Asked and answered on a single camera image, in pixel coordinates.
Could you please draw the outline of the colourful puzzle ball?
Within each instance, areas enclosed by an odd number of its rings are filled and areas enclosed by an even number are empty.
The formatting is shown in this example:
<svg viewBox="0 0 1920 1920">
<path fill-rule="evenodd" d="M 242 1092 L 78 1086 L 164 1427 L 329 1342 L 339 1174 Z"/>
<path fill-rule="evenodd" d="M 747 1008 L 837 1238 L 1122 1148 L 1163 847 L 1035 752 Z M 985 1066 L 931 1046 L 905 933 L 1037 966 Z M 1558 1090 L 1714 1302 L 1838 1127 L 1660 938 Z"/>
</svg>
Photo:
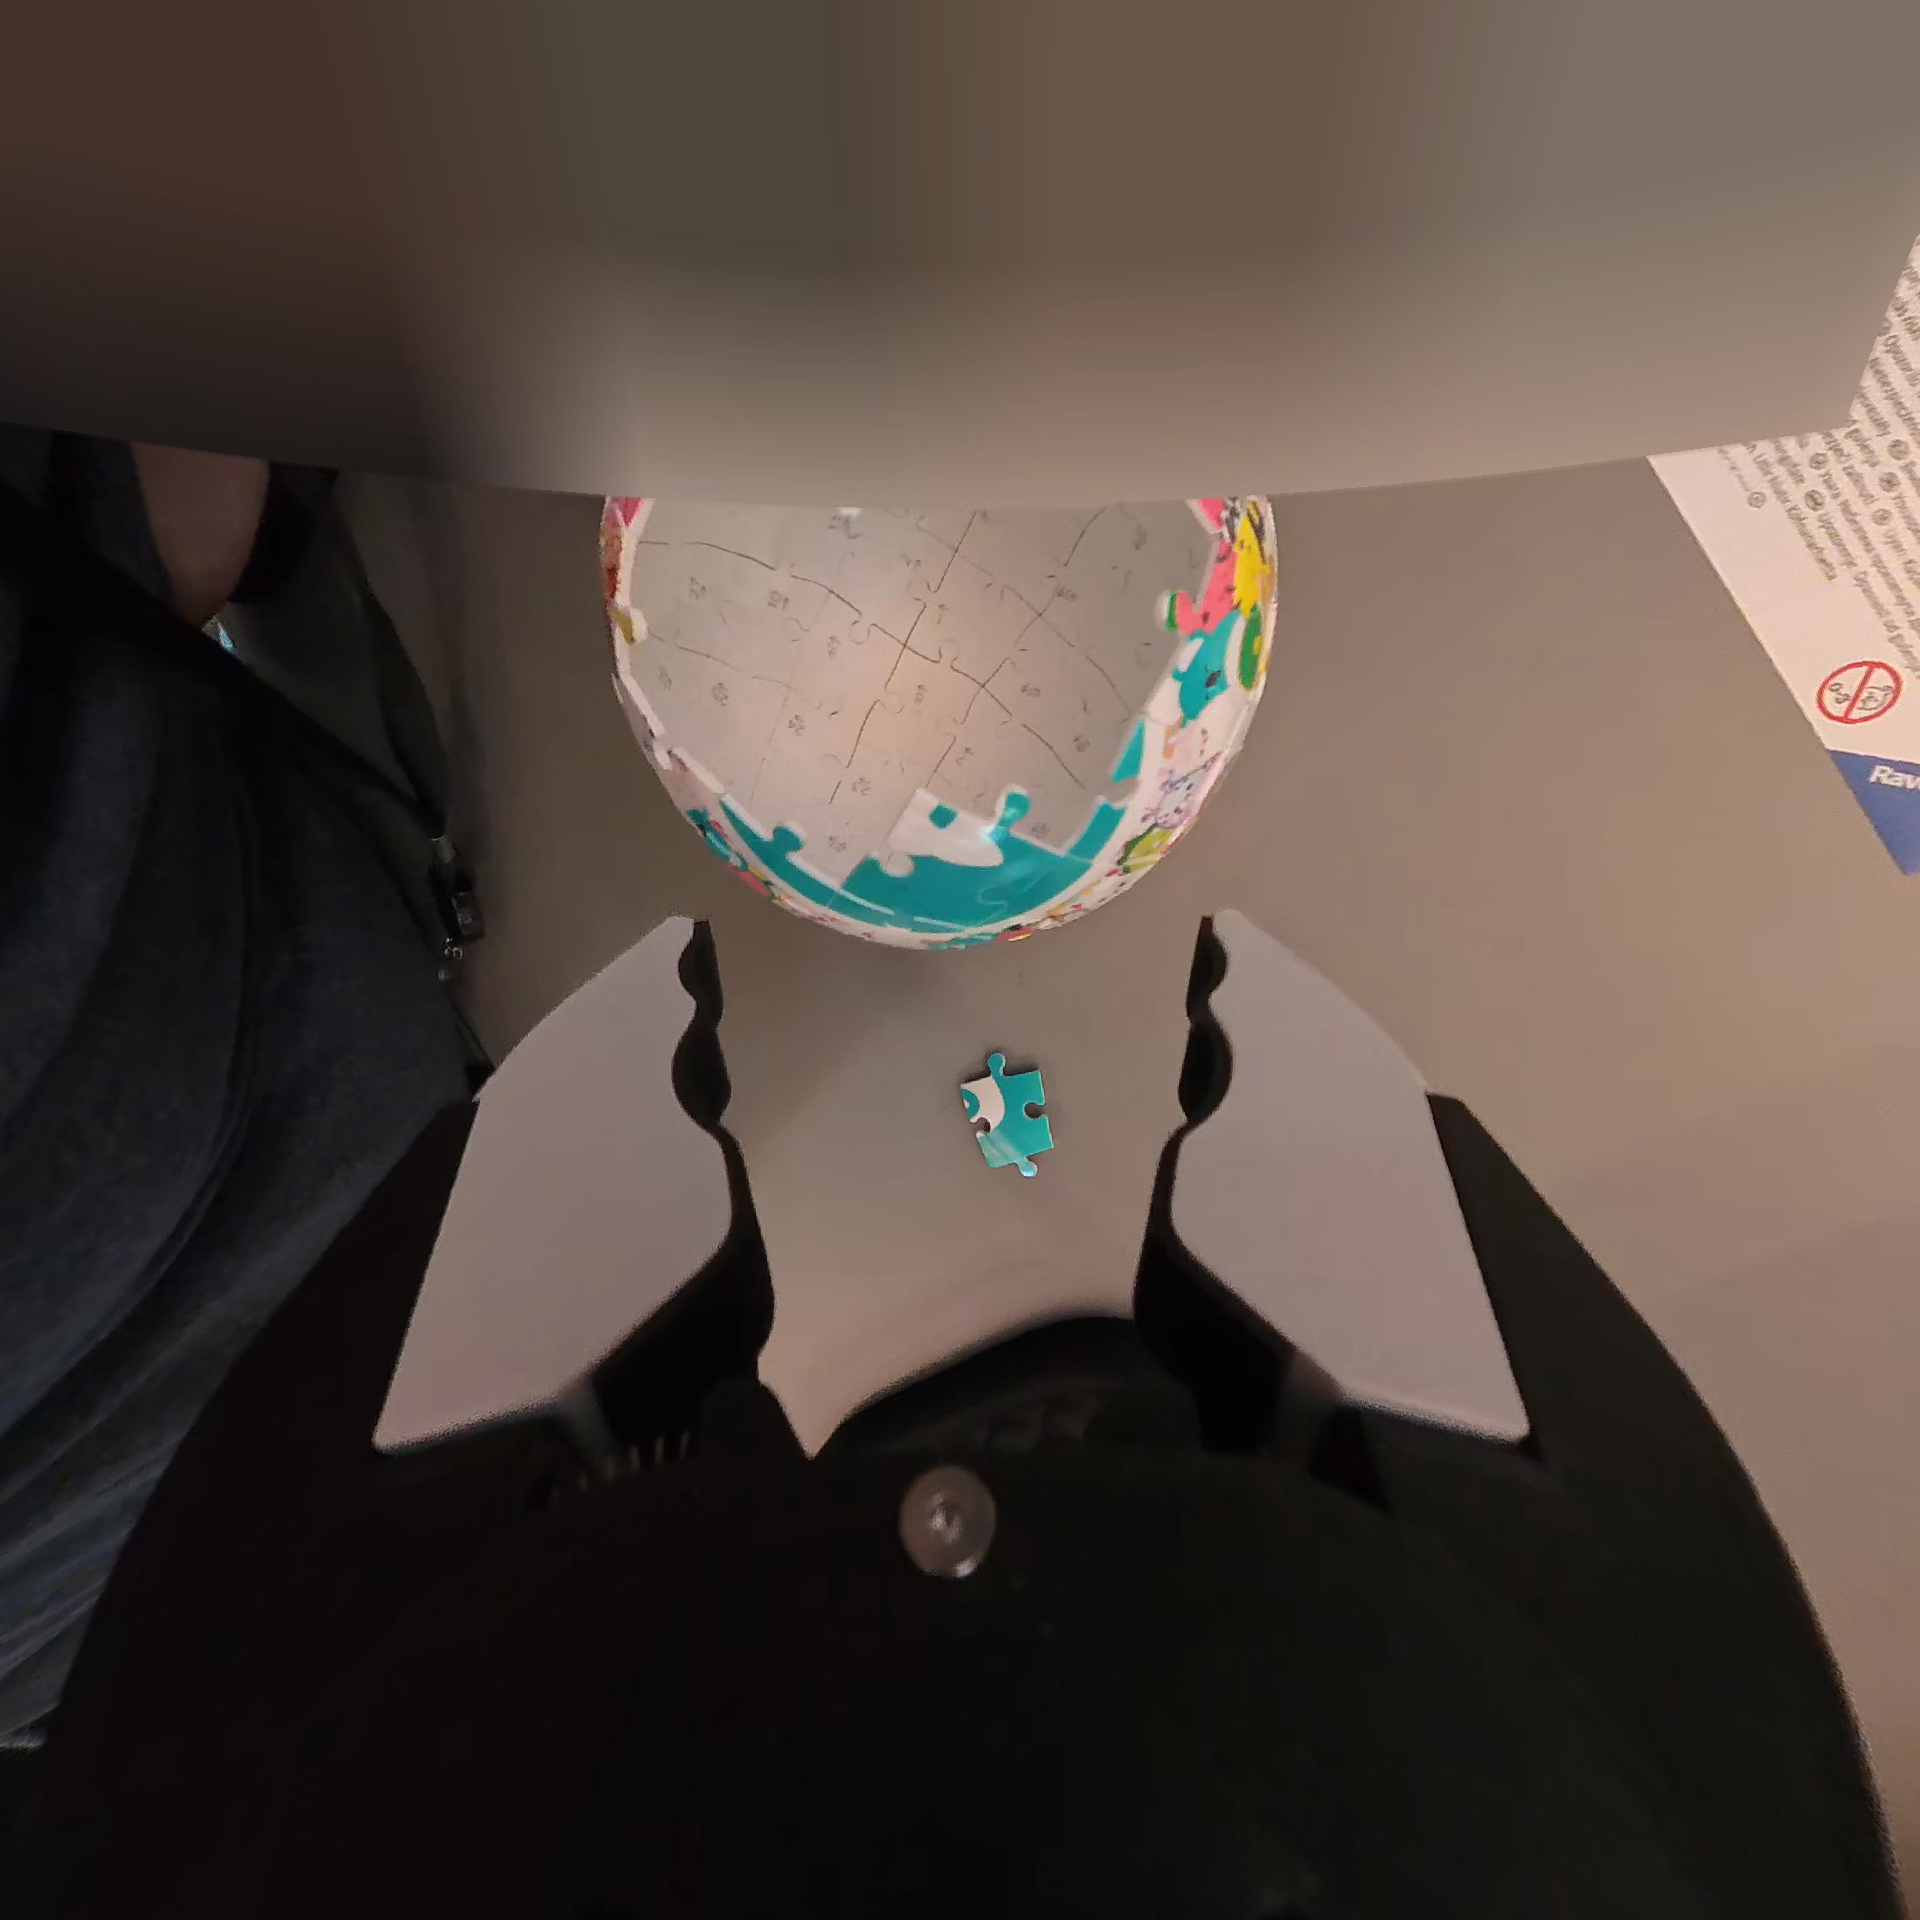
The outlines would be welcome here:
<svg viewBox="0 0 1920 1920">
<path fill-rule="evenodd" d="M 1268 496 L 824 509 L 606 496 L 614 690 L 674 812 L 784 912 L 952 954 L 1084 918 L 1198 820 L 1254 723 Z M 996 869 L 883 869 L 920 789 L 1030 806 Z"/>
</svg>

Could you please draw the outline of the white instruction sheet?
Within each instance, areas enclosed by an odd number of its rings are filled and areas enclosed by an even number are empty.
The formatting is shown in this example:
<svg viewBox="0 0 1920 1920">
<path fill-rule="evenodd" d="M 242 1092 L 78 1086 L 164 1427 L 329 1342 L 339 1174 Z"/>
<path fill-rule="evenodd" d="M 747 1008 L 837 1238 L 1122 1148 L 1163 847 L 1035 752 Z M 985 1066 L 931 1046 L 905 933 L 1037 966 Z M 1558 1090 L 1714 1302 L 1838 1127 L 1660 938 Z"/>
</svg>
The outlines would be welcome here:
<svg viewBox="0 0 1920 1920">
<path fill-rule="evenodd" d="M 1894 869 L 1917 872 L 1917 254 L 1848 419 L 1648 459 Z"/>
</svg>

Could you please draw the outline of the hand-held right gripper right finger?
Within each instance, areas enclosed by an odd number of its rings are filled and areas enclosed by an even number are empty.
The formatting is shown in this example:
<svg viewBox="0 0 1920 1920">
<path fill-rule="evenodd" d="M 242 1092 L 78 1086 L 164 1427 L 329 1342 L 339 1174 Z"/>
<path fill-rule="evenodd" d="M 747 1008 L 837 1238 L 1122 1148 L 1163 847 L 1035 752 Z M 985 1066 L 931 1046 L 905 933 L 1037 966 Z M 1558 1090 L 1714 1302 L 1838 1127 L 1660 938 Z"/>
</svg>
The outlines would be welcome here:
<svg viewBox="0 0 1920 1920">
<path fill-rule="evenodd" d="M 1187 1014 L 1172 1251 L 1334 1402 L 1523 1439 L 1530 1413 L 1404 1046 L 1230 908 L 1201 927 Z"/>
</svg>

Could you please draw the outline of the teal and white puzzle piece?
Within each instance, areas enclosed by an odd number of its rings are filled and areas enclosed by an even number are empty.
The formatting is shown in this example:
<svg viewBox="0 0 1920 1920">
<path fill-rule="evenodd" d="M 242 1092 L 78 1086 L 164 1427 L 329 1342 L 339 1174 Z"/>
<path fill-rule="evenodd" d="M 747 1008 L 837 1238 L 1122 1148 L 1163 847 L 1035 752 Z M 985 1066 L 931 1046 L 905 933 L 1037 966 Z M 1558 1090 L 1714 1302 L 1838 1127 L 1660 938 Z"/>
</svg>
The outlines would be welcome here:
<svg viewBox="0 0 1920 1920">
<path fill-rule="evenodd" d="M 1009 1061 L 993 1050 L 985 1066 L 958 1086 L 968 1127 L 990 1168 L 1013 1168 L 1024 1180 L 1040 1174 L 1040 1156 L 1053 1148 L 1050 1088 L 1043 1067 Z"/>
</svg>

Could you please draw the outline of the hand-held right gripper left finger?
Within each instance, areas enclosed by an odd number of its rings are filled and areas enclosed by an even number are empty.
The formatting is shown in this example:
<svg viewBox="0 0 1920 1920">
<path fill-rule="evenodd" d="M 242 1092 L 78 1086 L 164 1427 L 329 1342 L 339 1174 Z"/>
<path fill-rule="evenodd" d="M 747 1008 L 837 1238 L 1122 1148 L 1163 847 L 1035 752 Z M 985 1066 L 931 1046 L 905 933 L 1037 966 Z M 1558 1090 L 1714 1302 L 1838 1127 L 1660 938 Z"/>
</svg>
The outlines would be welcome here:
<svg viewBox="0 0 1920 1920">
<path fill-rule="evenodd" d="M 666 918 L 534 1024 L 475 1099 L 372 1427 L 420 1451 L 534 1418 L 587 1430 L 592 1374 L 722 1246 L 722 1146 L 674 1090 L 698 922 Z"/>
</svg>

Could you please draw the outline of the grey zippered jacket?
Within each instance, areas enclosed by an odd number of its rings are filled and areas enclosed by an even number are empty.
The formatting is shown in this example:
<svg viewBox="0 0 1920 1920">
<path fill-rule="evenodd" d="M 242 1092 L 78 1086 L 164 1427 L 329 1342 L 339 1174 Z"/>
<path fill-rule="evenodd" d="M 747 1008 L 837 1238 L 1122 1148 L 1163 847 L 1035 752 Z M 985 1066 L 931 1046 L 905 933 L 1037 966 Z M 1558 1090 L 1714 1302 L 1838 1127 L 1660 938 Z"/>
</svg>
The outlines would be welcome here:
<svg viewBox="0 0 1920 1920">
<path fill-rule="evenodd" d="M 355 540 L 341 476 L 272 464 L 245 576 L 226 608 L 235 652 L 283 711 L 302 791 L 325 818 L 355 940 L 432 1011 L 474 1098 L 491 1058 L 462 1002 L 482 934 L 453 842 L 449 747 Z"/>
</svg>

